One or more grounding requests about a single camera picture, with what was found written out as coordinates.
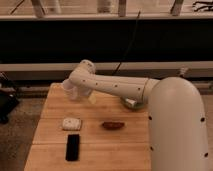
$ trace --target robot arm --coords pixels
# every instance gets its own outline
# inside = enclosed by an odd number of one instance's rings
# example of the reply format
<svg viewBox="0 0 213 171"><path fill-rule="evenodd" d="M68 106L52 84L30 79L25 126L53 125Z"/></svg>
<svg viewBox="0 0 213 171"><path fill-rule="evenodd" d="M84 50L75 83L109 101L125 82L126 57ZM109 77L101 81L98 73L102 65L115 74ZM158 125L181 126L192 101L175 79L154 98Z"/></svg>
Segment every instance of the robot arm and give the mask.
<svg viewBox="0 0 213 171"><path fill-rule="evenodd" d="M91 89L148 101L152 171L208 171L205 111L198 90L182 78L161 81L95 75L84 60L67 80L80 94Z"/></svg>
<svg viewBox="0 0 213 171"><path fill-rule="evenodd" d="M95 75L95 66L88 60L83 60L78 65L70 74L68 81L84 92L89 91L88 89L97 90L143 103L147 103L151 89L158 83L158 80L149 78Z"/></svg>

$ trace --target black cable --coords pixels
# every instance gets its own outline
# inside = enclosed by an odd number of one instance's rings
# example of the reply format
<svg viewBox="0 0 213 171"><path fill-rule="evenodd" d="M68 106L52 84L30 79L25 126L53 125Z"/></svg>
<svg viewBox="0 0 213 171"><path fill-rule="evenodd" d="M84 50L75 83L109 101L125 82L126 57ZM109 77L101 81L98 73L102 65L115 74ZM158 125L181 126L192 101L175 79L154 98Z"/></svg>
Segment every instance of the black cable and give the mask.
<svg viewBox="0 0 213 171"><path fill-rule="evenodd" d="M9 79L7 75L4 72L1 72L4 79L12 86L12 88L15 90L15 97L17 97L18 93L20 92L20 88L16 85L14 81Z"/></svg>
<svg viewBox="0 0 213 171"><path fill-rule="evenodd" d="M15 8L10 12L10 14L13 14L13 13L18 9L18 7L20 7L24 2L25 2L25 0L21 0L21 1L15 6Z"/></svg>
<svg viewBox="0 0 213 171"><path fill-rule="evenodd" d="M135 22L135 28L134 28L134 30L133 30L132 38L131 38L131 40L130 40L130 42L129 42L129 45L128 45L126 51L124 52L123 58L121 58L120 63L118 64L118 66L116 67L116 69L113 71L112 76L115 75L115 74L118 72L118 70L119 70L121 64L122 64L123 61L126 59L128 53L129 53L130 50L132 49L132 46L133 46L133 44L134 44L134 42L135 42L135 37L136 37L136 33L137 33L138 21L139 21L139 19L140 19L140 15L141 15L141 11L138 12L138 15L137 15L137 18L136 18L136 22Z"/></svg>

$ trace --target black backdrop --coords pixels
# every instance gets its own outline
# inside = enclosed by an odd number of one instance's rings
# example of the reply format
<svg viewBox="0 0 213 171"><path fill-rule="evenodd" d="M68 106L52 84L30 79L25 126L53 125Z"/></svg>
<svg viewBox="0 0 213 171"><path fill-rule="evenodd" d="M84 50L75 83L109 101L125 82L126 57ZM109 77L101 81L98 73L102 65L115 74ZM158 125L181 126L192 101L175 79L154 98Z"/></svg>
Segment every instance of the black backdrop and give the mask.
<svg viewBox="0 0 213 171"><path fill-rule="evenodd" d="M134 20L0 21L1 63L120 61ZM213 20L139 20L125 61L213 60Z"/></svg>

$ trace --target wooden tabletop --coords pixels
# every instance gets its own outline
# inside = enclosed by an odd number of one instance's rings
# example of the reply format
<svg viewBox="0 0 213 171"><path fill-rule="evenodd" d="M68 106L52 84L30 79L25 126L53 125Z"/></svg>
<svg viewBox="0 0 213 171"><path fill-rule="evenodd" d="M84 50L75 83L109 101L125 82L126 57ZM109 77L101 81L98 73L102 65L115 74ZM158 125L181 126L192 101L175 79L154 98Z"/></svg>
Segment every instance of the wooden tabletop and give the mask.
<svg viewBox="0 0 213 171"><path fill-rule="evenodd" d="M70 101L59 83L50 87L25 171L150 171L148 115L131 111L118 97L93 92L96 103ZM63 131L65 117L80 118L80 131ZM125 122L120 130L102 128L105 121ZM65 160L68 134L80 134L79 160Z"/></svg>

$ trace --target white sponge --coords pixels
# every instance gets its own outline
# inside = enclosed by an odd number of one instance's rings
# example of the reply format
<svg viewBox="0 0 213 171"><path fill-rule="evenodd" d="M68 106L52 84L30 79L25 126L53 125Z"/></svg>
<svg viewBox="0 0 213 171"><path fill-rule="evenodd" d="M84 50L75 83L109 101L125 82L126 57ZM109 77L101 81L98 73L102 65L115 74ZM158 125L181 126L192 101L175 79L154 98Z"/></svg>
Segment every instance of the white sponge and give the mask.
<svg viewBox="0 0 213 171"><path fill-rule="evenodd" d="M64 118L62 129L65 131L79 131L81 129L81 123L81 119L78 118Z"/></svg>

